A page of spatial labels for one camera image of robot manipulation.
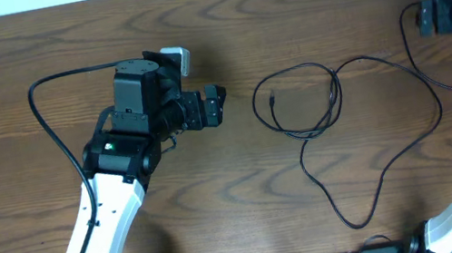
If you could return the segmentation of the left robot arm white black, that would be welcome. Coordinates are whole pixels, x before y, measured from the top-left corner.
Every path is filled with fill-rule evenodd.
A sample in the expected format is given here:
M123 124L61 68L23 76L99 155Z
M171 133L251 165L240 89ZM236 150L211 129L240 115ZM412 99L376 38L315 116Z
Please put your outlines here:
M33 111L83 181L66 253L122 253L150 177L165 153L162 143L175 141L179 132L221 124L224 87L207 85L202 92L182 89L190 59L187 49L175 46L111 63L114 104L101 111L80 160L40 112Z

